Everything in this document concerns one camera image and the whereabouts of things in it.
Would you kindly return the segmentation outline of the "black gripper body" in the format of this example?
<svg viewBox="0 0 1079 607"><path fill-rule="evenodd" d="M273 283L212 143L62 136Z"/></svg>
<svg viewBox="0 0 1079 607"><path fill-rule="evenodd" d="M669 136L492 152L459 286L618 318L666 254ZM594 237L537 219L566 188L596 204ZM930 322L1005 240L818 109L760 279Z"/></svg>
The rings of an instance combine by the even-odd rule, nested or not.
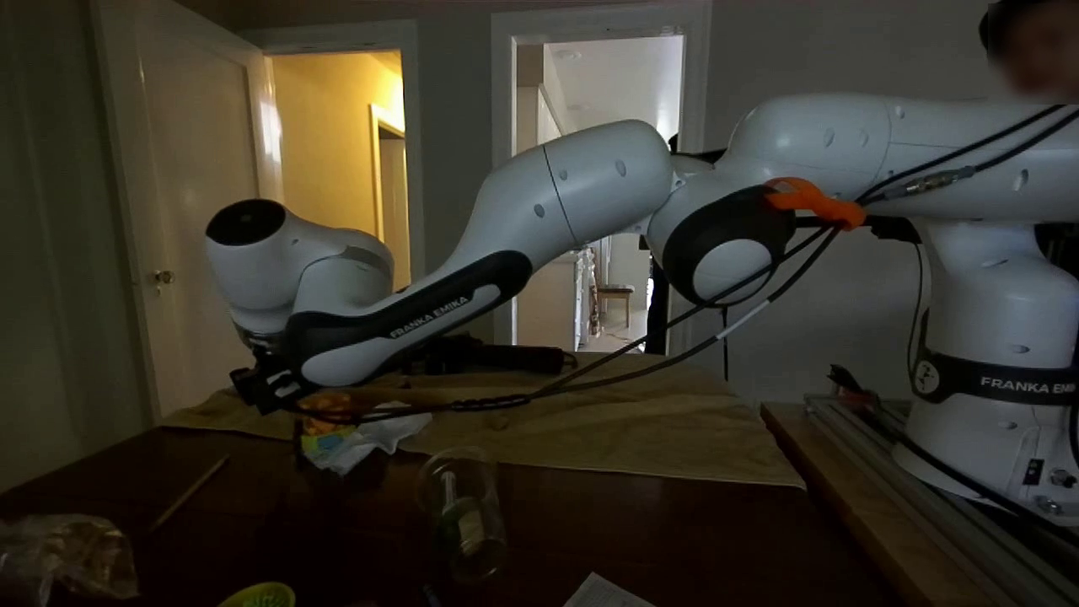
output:
<svg viewBox="0 0 1079 607"><path fill-rule="evenodd" d="M258 348L247 367L232 367L231 382L260 415L297 410L315 394L315 385L283 353L268 348Z"/></svg>

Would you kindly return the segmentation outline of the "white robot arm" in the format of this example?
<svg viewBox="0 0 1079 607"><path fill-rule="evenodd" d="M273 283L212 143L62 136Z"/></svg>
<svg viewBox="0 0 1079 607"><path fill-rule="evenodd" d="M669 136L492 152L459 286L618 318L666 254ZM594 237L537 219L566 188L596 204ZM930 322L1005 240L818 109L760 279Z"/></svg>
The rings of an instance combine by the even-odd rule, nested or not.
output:
<svg viewBox="0 0 1079 607"><path fill-rule="evenodd" d="M362 234L243 198L205 226L216 289L253 360L260 408L362 385L425 339L515 295L566 249L638 226L693 304L767 286L799 226L874 228L923 249L919 394L899 465L945 491L1068 525L1075 465L1079 219L1068 102L795 94L752 109L716 159L670 152L645 121L529 148L478 185L452 256L396 289Z"/></svg>

